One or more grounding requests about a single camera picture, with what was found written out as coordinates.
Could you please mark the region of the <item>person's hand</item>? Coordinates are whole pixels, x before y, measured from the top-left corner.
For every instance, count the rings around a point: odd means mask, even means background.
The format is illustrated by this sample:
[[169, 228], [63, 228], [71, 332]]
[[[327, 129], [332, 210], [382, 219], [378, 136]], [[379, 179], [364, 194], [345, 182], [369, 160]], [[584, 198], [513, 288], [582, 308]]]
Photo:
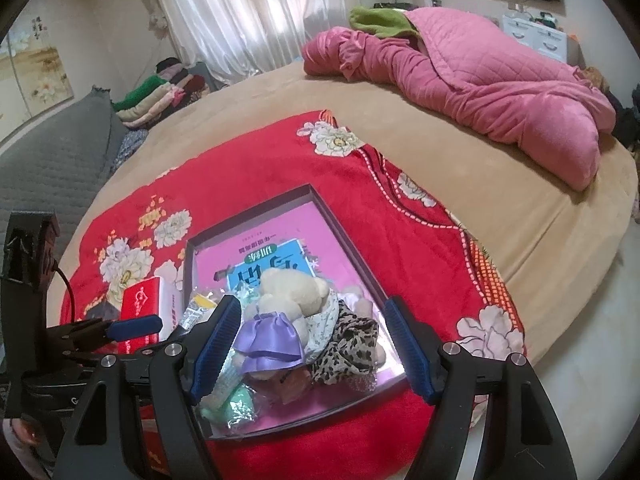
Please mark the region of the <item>person's hand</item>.
[[33, 479], [47, 479], [48, 474], [35, 458], [35, 449], [41, 444], [37, 428], [21, 418], [6, 418], [2, 422], [4, 440], [22, 469]]

